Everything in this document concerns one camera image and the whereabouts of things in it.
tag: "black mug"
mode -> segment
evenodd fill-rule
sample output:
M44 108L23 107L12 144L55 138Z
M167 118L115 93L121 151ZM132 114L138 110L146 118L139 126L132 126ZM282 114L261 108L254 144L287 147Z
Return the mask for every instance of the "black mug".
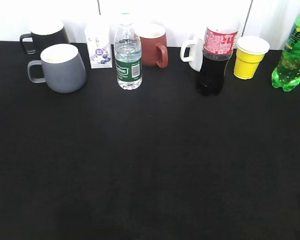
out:
M20 46L27 55L39 53L56 44L69 44L65 26L61 21L37 22L30 27L31 33L20 36ZM32 38L34 49L26 49L23 39Z

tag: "red label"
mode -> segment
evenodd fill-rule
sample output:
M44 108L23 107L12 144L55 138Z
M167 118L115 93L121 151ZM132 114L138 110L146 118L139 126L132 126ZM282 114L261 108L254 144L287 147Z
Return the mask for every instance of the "red label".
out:
M204 49L212 54L227 55L234 50L236 36L238 32L234 33L218 33L206 29Z

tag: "white carton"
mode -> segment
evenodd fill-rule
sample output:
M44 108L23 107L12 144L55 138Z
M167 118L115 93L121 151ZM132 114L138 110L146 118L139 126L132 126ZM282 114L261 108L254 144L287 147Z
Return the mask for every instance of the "white carton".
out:
M92 69L112 68L109 32L108 24L97 21L88 24L84 30Z

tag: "cola bottle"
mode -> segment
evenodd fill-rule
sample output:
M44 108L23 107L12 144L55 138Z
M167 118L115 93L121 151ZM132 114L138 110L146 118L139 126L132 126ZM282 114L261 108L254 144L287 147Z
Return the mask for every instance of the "cola bottle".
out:
M197 89L204 96L218 95L225 81L225 71L232 56L239 30L239 20L211 18L206 26L202 66L197 76Z

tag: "yellow paper cup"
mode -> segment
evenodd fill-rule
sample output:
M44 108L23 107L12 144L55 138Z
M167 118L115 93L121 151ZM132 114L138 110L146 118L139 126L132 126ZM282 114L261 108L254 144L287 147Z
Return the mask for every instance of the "yellow paper cup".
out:
M257 36L243 36L238 39L237 46L234 75L239 79L252 79L270 45Z

